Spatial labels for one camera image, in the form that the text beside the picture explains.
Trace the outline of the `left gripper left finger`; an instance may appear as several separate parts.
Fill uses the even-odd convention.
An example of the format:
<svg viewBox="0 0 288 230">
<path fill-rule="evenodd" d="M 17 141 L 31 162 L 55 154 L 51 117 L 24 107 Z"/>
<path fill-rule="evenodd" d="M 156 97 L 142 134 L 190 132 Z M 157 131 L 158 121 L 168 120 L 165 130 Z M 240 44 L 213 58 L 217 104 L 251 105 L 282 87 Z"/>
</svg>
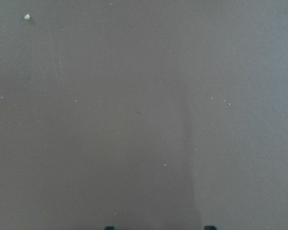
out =
<svg viewBox="0 0 288 230">
<path fill-rule="evenodd" d="M 116 226 L 106 226 L 104 230 L 116 230 Z"/>
</svg>

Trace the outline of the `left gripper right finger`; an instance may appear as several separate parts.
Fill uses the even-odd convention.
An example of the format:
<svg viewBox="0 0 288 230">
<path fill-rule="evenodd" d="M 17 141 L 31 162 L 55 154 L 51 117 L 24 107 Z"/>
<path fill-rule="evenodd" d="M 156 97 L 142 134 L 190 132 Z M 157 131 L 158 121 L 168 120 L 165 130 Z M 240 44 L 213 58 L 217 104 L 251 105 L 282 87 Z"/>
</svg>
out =
<svg viewBox="0 0 288 230">
<path fill-rule="evenodd" d="M 205 225 L 204 230 L 216 230 L 216 226 L 214 225 Z"/>
</svg>

